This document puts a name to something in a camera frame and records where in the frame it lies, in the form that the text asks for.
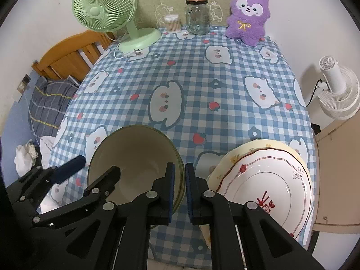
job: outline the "white fan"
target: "white fan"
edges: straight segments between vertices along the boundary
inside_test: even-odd
[[[327,86],[318,96],[324,113],[337,120],[351,118],[360,108],[360,84],[348,67],[339,66],[332,56],[320,59]]]

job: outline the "blue gripper pad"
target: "blue gripper pad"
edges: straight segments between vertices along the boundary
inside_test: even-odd
[[[185,166],[185,185],[186,185],[186,199],[188,201],[188,214],[189,214],[189,218],[190,218],[190,222],[191,222],[193,219],[193,206],[192,206],[193,199],[191,197],[188,165]]]
[[[173,170],[171,173],[170,198],[169,198],[169,215],[170,215],[169,223],[171,223],[171,221],[172,221],[172,209],[173,209],[173,200],[174,200],[174,183],[175,183],[175,166],[173,167]]]
[[[50,176],[50,181],[53,184],[61,184],[70,178],[73,174],[83,169],[86,164],[86,159],[82,155],[78,155],[74,159],[64,163],[61,167],[54,170]]]

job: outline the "black cable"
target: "black cable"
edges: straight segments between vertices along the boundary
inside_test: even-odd
[[[318,84],[319,82],[322,82],[322,80],[321,80],[321,79],[319,79],[319,80],[317,80],[317,81],[316,81],[316,84],[315,84],[315,87],[314,87],[313,94],[312,94],[312,96],[311,96],[311,98],[310,98],[310,101],[309,101],[309,103],[307,104],[307,106],[306,106],[306,107],[308,107],[308,106],[309,106],[309,104],[311,103],[311,101],[312,101],[312,99],[313,99],[313,96],[314,96],[314,94],[315,94],[316,86],[317,86],[317,84]]]

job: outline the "wooden cabinet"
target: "wooden cabinet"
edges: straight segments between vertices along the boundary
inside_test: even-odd
[[[360,233],[360,112],[315,139],[320,181],[314,230]]]

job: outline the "green desk fan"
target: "green desk fan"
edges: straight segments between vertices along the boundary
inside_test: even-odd
[[[76,19],[90,30],[110,32],[126,25],[129,34],[119,43],[121,52],[141,50],[161,37],[155,28],[136,28],[137,0],[73,0],[72,6]]]

